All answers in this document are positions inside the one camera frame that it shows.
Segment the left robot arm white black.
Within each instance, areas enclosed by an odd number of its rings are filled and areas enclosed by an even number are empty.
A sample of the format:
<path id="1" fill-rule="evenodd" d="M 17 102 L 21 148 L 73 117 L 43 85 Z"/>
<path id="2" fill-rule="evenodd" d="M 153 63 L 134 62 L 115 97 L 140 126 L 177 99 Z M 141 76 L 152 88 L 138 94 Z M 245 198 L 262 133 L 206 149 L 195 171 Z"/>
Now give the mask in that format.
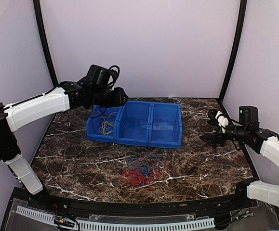
<path id="1" fill-rule="evenodd" d="M 0 161 L 17 176 L 34 202 L 43 210 L 53 206 L 41 180 L 21 154 L 15 131 L 41 118 L 71 109 L 98 105 L 101 108 L 124 106 L 129 97 L 121 87 L 96 88 L 83 81 L 61 82 L 54 89 L 29 99 L 3 105 L 0 103 Z"/>

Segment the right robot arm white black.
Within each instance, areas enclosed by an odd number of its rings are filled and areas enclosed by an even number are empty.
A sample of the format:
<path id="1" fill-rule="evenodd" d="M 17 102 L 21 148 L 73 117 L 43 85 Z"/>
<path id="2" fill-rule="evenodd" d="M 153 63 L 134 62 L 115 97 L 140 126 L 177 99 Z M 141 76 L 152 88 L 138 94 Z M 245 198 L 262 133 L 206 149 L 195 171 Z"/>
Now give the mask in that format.
<path id="1" fill-rule="evenodd" d="M 228 117 L 216 109 L 208 111 L 208 118 L 208 123 L 217 129 L 210 135 L 202 135 L 200 139 L 212 148 L 223 147 L 226 141 L 238 141 L 279 167 L 279 135 L 260 128 L 257 107 L 239 107 L 239 121 L 236 124 L 230 124 Z M 235 195 L 231 197 L 231 205 L 241 209 L 250 200 L 258 200 L 279 208 L 279 186 L 256 178 L 239 182 Z"/>

